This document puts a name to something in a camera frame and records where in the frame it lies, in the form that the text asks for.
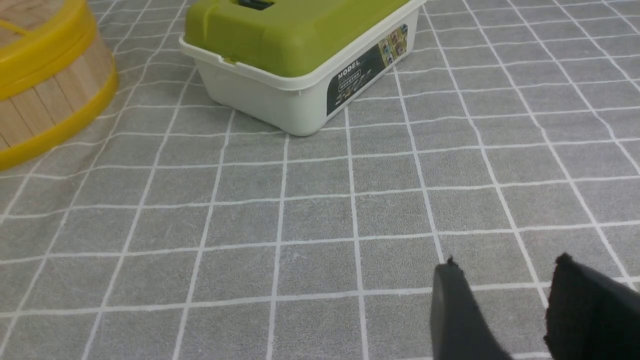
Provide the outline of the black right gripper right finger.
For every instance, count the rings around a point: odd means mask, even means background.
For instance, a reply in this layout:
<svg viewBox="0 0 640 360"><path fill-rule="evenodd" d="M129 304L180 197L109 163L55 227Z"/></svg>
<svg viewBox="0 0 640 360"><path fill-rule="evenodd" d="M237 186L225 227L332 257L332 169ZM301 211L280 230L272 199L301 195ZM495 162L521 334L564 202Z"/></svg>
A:
<svg viewBox="0 0 640 360"><path fill-rule="evenodd" d="M640 298L624 284L558 256L545 313L544 341L554 360L637 360Z"/></svg>

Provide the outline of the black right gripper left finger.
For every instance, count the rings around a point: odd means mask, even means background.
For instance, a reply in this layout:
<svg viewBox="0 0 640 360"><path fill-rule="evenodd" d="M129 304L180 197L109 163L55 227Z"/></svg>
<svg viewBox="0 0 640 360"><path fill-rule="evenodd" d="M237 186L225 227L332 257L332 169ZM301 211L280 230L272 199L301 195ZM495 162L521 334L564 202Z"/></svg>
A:
<svg viewBox="0 0 640 360"><path fill-rule="evenodd" d="M430 341L435 360L510 360L494 337L464 271L452 257L434 269Z"/></svg>

